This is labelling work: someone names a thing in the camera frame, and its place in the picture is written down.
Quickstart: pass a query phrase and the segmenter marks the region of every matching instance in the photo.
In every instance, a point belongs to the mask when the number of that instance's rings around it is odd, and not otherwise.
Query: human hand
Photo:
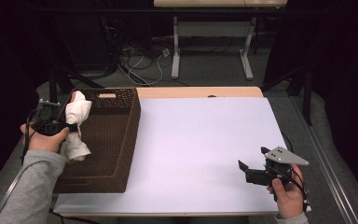
[[[20,126],[22,133],[25,133],[26,124]],[[29,127],[29,149],[39,149],[51,152],[58,152],[60,143],[65,140],[69,133],[69,128],[62,129],[59,133],[52,136],[45,136],[36,132],[32,127]]]
[[[302,186],[302,174],[298,166],[291,165],[294,172],[292,178]],[[293,183],[288,183],[285,186],[279,178],[272,180],[272,187],[268,187],[269,193],[275,191],[278,201],[278,210],[281,218],[297,217],[303,213],[303,194],[301,190]]]

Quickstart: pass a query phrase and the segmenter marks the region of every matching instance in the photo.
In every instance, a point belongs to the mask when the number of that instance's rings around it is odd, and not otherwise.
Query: white cloth
[[[77,133],[69,133],[61,144],[60,154],[67,160],[83,161],[91,152],[87,145],[80,140],[80,125],[89,116],[92,102],[87,101],[81,91],[76,91],[75,100],[66,105],[65,114],[68,124],[77,123]]]

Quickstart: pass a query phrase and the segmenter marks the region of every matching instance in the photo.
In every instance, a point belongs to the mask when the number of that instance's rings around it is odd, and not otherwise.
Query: table
[[[126,192],[61,194],[55,212],[68,217],[277,212],[265,187],[246,183],[238,167],[241,160],[264,169],[260,147],[285,147],[260,90],[139,88],[138,92],[141,120]],[[230,92],[236,97],[227,97]]]
[[[155,7],[285,7],[287,0],[155,0]],[[179,78],[179,36],[246,36],[240,56],[246,79],[253,80],[248,51],[255,29],[255,18],[250,21],[179,21],[173,17],[174,54],[173,79]]]

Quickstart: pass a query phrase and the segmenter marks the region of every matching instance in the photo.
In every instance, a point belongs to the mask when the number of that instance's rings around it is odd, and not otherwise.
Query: gray sleeve
[[[297,217],[287,219],[281,219],[279,218],[279,215],[277,215],[275,216],[275,220],[277,221],[277,224],[308,224],[308,219],[304,213]]]
[[[22,176],[0,213],[0,223],[46,223],[52,191],[65,159],[46,150],[29,150]]]

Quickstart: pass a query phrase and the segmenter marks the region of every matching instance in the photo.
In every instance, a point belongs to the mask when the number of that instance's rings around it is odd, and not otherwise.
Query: woven basket
[[[80,126],[81,140],[91,154],[67,164],[53,192],[124,192],[141,116],[138,93],[136,89],[74,91],[92,101],[89,117]],[[63,110],[59,120],[65,120],[64,116]]]

